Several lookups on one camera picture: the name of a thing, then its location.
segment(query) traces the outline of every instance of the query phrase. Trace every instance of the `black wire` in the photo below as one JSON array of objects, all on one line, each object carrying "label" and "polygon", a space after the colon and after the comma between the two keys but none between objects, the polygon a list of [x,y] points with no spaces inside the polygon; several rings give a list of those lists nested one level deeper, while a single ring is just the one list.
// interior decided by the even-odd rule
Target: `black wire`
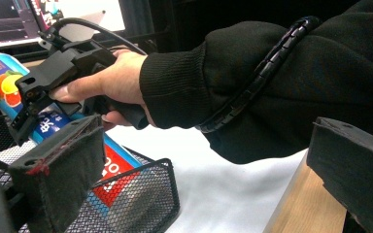
[{"label": "black wire", "polygon": [[142,55],[147,55],[146,52],[144,52],[143,50],[141,50],[140,48],[138,48],[137,46],[135,46],[131,42],[127,41],[126,39],[122,38],[120,35],[117,35],[113,31],[110,31],[110,30],[108,30],[104,27],[99,26],[98,24],[95,24],[93,22],[90,22],[90,21],[87,21],[87,20],[84,20],[84,19],[81,19],[81,18],[77,18],[77,17],[63,18],[62,20],[54,23],[52,25],[52,27],[55,28],[57,31],[60,31],[60,29],[64,26],[66,26],[67,24],[78,24],[78,25],[81,25],[81,26],[92,28],[94,30],[98,30],[99,32],[101,32],[103,34],[107,34],[108,36],[114,38],[115,40],[117,40],[119,42],[122,42],[124,45],[129,47],[131,50],[134,50],[134,51],[136,51],[136,52],[138,52]]}]

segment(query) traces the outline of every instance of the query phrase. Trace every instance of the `black mesh basket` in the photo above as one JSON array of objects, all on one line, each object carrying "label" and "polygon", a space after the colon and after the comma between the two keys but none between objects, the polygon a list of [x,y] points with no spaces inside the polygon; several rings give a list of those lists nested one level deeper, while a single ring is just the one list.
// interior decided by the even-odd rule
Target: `black mesh basket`
[{"label": "black mesh basket", "polygon": [[[7,173],[8,165],[35,147],[31,142],[21,148],[14,147],[7,131],[5,120],[0,116],[0,184],[3,186],[12,180]],[[93,191],[111,188],[108,194],[115,199],[107,214],[102,211],[104,204],[89,195],[67,232],[164,232],[176,219],[180,202],[171,161],[167,158],[153,161],[128,150],[143,165],[93,187]],[[27,224],[19,232],[29,232]]]}]

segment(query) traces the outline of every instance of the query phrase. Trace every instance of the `person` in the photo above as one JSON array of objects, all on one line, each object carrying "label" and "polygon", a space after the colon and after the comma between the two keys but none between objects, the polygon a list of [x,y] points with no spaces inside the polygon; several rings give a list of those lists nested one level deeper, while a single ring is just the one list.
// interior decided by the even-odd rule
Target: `person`
[{"label": "person", "polygon": [[[209,33],[189,51],[140,55],[119,50],[114,65],[68,83],[51,97],[76,102],[107,95],[141,105],[156,127],[194,127],[241,89],[286,32],[276,24],[244,21]],[[317,117],[373,134],[373,0],[361,0],[311,31],[259,98],[204,135],[219,155],[243,164],[308,148]],[[128,125],[116,111],[103,118]]]}]

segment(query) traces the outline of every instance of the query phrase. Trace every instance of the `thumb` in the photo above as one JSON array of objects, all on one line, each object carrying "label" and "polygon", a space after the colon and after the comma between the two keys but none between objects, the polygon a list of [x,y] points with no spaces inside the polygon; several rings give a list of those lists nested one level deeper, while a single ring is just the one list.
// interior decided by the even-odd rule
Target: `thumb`
[{"label": "thumb", "polygon": [[54,89],[50,92],[50,98],[60,102],[74,103],[103,94],[101,76],[95,74]]}]

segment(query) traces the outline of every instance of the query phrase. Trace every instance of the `sleeve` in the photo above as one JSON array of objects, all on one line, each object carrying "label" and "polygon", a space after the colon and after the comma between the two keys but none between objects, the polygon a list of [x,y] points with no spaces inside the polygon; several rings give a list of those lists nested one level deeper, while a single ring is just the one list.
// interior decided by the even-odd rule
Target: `sleeve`
[{"label": "sleeve", "polygon": [[[195,50],[151,54],[141,71],[144,100],[158,127],[193,127],[220,108],[287,30],[242,22],[214,31]],[[310,32],[245,112],[204,134],[234,163],[308,147],[317,117],[373,134],[373,0]]]}]

